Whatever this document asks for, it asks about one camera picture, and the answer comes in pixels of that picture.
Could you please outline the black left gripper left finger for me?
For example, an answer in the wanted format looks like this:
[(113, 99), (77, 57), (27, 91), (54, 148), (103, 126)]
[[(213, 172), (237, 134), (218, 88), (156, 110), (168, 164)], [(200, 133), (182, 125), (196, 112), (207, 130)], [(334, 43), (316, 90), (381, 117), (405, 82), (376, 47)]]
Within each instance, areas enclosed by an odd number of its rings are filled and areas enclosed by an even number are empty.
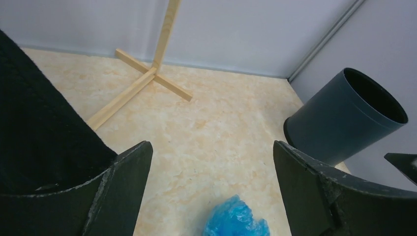
[(149, 176), (153, 148), (143, 141), (104, 172), (50, 193), (0, 197), (3, 236), (130, 236)]

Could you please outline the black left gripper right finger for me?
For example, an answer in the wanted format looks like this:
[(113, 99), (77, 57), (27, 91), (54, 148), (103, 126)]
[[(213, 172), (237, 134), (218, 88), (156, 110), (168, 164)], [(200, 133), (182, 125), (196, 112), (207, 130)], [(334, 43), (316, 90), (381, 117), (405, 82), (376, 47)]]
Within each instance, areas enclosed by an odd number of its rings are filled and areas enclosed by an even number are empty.
[(366, 181), (283, 141), (273, 160), (292, 235), (416, 235), (416, 192)]

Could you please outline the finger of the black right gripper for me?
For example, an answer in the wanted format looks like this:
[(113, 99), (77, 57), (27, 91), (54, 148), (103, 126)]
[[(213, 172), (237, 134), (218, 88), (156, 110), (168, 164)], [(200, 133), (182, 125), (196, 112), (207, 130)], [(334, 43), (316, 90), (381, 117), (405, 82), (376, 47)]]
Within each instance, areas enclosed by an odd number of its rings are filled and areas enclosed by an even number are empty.
[(417, 184), (417, 155), (405, 153), (387, 153), (384, 159), (398, 169), (407, 179)]

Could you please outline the dark grey trash bin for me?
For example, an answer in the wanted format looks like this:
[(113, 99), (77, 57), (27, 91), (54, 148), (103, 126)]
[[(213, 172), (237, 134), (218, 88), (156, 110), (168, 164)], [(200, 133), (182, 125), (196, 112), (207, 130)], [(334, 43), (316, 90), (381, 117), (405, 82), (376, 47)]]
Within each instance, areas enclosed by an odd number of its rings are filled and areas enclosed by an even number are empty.
[(380, 84), (344, 68), (283, 125), (289, 145), (335, 166), (408, 123), (400, 103)]

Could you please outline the blue plastic trash bag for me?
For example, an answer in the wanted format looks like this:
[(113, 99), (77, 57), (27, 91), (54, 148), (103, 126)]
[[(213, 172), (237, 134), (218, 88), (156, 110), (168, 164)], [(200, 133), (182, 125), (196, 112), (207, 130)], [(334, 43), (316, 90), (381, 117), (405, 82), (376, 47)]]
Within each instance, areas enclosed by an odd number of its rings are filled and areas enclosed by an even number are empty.
[(269, 236), (265, 219), (254, 219), (251, 208), (234, 195), (216, 205), (206, 221), (204, 236)]

